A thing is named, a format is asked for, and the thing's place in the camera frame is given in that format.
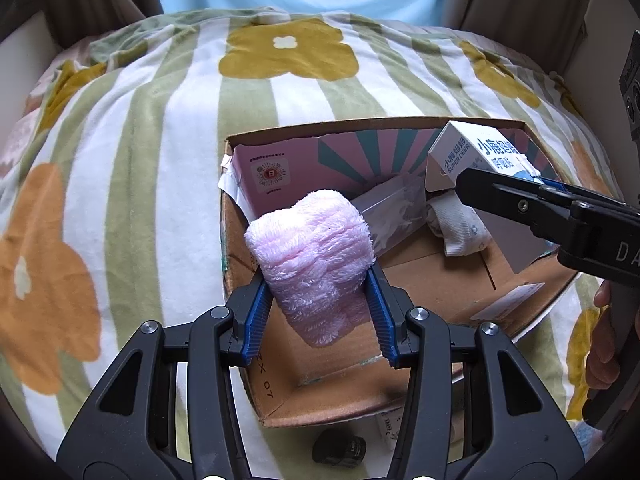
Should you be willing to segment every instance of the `white sock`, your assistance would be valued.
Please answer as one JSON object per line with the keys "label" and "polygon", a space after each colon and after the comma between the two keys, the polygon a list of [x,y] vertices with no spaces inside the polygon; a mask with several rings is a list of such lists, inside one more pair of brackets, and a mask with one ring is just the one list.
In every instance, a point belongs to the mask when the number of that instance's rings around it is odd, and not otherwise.
{"label": "white sock", "polygon": [[477,253],[492,240],[473,208],[460,202],[453,189],[427,200],[427,224],[443,238],[447,256]]}

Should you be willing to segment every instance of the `silver bolt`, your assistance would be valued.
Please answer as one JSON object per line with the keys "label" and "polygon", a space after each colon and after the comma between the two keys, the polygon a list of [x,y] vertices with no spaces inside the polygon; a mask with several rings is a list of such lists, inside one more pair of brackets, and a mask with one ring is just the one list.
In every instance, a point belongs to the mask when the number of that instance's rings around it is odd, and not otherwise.
{"label": "silver bolt", "polygon": [[140,325],[140,332],[143,334],[152,334],[158,330],[158,322],[157,321],[145,321],[142,325]]}
{"label": "silver bolt", "polygon": [[426,308],[422,308],[421,306],[416,306],[415,308],[411,309],[409,315],[414,319],[423,320],[429,317],[429,311]]}
{"label": "silver bolt", "polygon": [[480,325],[480,329],[487,335],[496,335],[498,333],[498,326],[491,321],[485,321]]}
{"label": "silver bolt", "polygon": [[229,315],[229,309],[226,306],[217,306],[211,309],[211,317],[215,319],[225,319]]}

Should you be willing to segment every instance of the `bed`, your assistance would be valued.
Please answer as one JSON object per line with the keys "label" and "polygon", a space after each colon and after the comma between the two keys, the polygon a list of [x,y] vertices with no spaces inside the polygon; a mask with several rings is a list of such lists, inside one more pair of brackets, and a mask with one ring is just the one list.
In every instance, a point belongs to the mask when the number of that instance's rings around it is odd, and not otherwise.
{"label": "bed", "polygon": [[[346,12],[198,10],[147,18],[56,57],[0,156],[0,384],[55,457],[79,407],[145,320],[193,320],[224,301],[223,143],[288,124],[380,116],[525,121],[563,180],[613,196],[606,152],[562,78],[491,40]],[[584,450],[584,358],[598,280],[579,276],[518,342]],[[188,457],[186,370],[178,454]],[[319,428],[263,430],[234,377],[255,475],[375,478],[316,469]],[[377,434],[370,418],[354,421]]]}

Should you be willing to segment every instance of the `pink fluffy towel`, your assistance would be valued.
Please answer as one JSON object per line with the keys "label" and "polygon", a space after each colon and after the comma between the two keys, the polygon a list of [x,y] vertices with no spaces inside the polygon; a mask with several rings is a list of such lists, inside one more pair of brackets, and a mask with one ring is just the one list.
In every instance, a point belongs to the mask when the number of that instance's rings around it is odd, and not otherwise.
{"label": "pink fluffy towel", "polygon": [[327,346],[367,322],[362,290],[373,248],[367,224],[337,191],[310,193],[251,222],[246,244],[293,329]]}

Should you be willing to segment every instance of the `white and blue product box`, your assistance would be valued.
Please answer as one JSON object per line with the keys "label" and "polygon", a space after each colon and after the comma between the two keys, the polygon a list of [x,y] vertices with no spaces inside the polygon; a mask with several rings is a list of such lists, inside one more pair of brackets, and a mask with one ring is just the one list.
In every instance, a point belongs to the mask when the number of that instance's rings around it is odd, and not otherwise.
{"label": "white and blue product box", "polygon": [[[449,121],[429,150],[424,187],[429,192],[452,189],[466,168],[495,171],[542,184],[538,179],[540,172],[496,128]],[[485,211],[476,213],[516,274],[549,252],[549,242],[531,234],[528,226]]]}

